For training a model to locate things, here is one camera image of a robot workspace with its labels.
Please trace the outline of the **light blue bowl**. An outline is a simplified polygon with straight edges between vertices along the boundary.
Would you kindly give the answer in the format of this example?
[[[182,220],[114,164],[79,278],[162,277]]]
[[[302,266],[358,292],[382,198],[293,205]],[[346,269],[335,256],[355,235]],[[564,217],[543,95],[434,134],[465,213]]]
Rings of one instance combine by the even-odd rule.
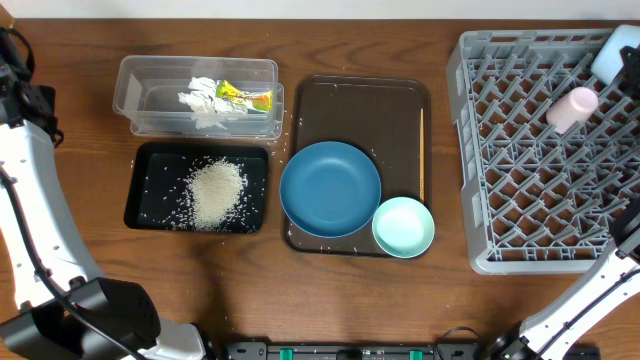
[[[639,27],[633,25],[618,26],[591,65],[591,73],[604,85],[609,85],[623,68],[620,51],[625,46],[639,47]]]

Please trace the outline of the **pink cup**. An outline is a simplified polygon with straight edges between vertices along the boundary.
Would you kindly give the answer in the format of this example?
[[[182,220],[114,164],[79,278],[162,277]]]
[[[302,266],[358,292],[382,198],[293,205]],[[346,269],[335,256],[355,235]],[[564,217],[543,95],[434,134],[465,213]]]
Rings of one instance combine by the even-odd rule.
[[[554,131],[564,134],[577,123],[585,122],[599,105],[598,95],[587,87],[576,87],[556,101],[546,112]]]

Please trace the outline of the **white tissue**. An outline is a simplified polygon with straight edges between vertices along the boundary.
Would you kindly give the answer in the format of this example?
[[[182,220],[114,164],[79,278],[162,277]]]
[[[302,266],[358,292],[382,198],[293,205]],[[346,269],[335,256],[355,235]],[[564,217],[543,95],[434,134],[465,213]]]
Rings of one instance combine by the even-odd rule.
[[[211,99],[215,113],[221,114],[247,114],[248,109],[244,105],[235,104],[230,100],[214,97]]]
[[[180,92],[178,94],[178,101],[192,110],[194,113],[192,120],[195,121],[196,128],[220,127],[216,119],[207,117],[207,114],[216,113],[214,99],[216,98],[217,81],[207,77],[192,77],[188,89],[188,93]]]

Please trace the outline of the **white rice pile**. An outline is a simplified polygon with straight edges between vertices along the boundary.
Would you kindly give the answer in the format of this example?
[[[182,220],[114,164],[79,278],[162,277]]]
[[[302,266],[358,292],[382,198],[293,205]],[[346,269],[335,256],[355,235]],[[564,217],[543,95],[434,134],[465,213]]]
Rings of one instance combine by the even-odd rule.
[[[261,158],[155,154],[142,179],[136,226],[255,233],[263,222],[267,164]]]

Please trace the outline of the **wooden chopstick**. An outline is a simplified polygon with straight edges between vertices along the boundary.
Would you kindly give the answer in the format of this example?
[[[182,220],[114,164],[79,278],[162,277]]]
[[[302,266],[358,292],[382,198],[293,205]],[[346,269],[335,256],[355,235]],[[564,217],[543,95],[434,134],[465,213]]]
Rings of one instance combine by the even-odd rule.
[[[420,202],[425,203],[425,143],[424,143],[424,108],[420,109],[419,118],[419,181],[420,181]]]

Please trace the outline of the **green yellow snack wrapper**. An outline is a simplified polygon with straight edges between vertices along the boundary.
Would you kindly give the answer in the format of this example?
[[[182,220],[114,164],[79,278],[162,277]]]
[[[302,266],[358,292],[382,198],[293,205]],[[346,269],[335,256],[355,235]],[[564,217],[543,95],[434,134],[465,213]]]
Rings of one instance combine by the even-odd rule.
[[[240,90],[227,80],[218,83],[216,97],[257,112],[270,112],[273,107],[273,92],[271,90],[265,92]]]

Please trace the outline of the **mint green bowl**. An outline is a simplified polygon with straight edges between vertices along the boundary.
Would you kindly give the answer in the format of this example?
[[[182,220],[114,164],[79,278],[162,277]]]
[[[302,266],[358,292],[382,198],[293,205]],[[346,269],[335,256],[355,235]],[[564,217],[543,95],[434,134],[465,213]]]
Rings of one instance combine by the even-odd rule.
[[[372,234],[388,255],[410,259],[421,256],[433,243],[435,222],[429,209],[409,197],[386,200],[372,219]]]

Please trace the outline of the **dark blue plate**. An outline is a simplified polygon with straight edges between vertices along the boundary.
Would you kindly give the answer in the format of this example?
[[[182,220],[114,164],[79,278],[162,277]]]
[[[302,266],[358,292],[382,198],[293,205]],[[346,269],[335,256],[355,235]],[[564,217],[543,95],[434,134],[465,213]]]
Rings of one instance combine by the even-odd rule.
[[[356,233],[382,198],[378,169],[357,147],[336,141],[309,145],[284,168],[279,198],[291,223],[321,238]]]

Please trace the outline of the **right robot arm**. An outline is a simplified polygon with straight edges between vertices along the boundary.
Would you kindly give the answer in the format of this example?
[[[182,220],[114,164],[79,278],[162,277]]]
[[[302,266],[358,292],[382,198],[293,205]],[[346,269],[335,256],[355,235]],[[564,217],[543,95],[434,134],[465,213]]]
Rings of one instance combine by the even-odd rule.
[[[613,60],[620,61],[615,73]],[[639,95],[639,45],[605,45],[592,73],[607,84],[620,73],[629,91]],[[591,90],[572,90],[547,111],[547,122],[560,134],[586,120],[595,109]],[[610,230],[613,244],[567,291],[541,312],[528,317],[496,339],[478,359],[562,359],[587,330],[628,298],[639,293],[639,199],[619,216]]]

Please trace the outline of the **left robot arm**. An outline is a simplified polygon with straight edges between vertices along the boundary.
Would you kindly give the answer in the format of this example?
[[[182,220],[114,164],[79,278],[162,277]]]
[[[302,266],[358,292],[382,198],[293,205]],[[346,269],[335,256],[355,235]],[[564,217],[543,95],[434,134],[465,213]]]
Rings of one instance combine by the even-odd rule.
[[[26,359],[203,359],[198,329],[159,317],[138,284],[108,279],[85,246],[54,159],[54,89],[1,64],[1,234],[19,313],[1,325]]]

